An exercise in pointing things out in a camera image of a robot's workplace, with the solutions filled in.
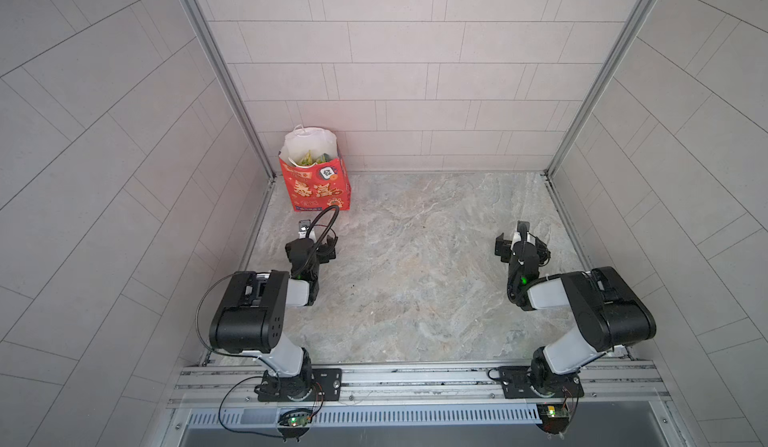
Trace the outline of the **red paper gift bag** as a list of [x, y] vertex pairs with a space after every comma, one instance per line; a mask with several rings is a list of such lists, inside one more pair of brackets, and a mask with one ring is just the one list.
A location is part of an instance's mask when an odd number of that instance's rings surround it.
[[[300, 167], [295, 161], [308, 151], [314, 157], [328, 153], [330, 162]], [[284, 137], [279, 164], [291, 205], [295, 211], [321, 211], [336, 205], [342, 211], [351, 205], [351, 184], [338, 150], [337, 136], [326, 128], [297, 125]]]

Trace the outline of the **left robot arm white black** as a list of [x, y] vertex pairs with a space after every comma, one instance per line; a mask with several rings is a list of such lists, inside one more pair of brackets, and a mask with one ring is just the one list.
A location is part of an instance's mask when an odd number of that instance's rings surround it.
[[248, 357], [267, 367], [256, 389], [263, 401], [305, 399], [314, 386], [306, 349], [283, 335], [288, 307], [314, 304], [319, 267], [336, 258], [335, 236], [318, 243], [310, 238], [286, 244], [288, 260], [298, 271], [237, 271], [221, 298], [208, 330], [208, 345], [224, 356]]

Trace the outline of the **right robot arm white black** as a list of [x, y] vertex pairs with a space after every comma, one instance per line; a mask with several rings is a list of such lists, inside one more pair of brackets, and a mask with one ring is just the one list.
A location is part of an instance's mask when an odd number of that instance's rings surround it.
[[508, 300], [524, 311], [569, 308], [575, 326], [536, 349], [525, 379], [540, 397], [576, 396], [580, 369], [616, 346], [652, 339], [657, 326], [650, 310], [615, 268], [606, 266], [543, 276], [551, 260], [547, 244], [517, 223], [510, 239], [494, 240], [494, 254], [508, 266]]

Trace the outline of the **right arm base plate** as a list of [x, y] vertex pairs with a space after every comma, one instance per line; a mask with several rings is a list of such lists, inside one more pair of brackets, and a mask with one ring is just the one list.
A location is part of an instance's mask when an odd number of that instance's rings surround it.
[[501, 366], [497, 375], [491, 376], [498, 382], [506, 399], [528, 398], [582, 398], [584, 390], [577, 373], [555, 374], [546, 364], [536, 366]]

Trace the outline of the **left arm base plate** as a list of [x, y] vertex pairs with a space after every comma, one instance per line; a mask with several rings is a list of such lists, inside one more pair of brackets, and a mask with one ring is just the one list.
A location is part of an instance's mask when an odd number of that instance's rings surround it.
[[285, 378], [265, 372], [254, 392], [259, 402], [338, 401], [342, 374], [339, 368], [313, 368]]

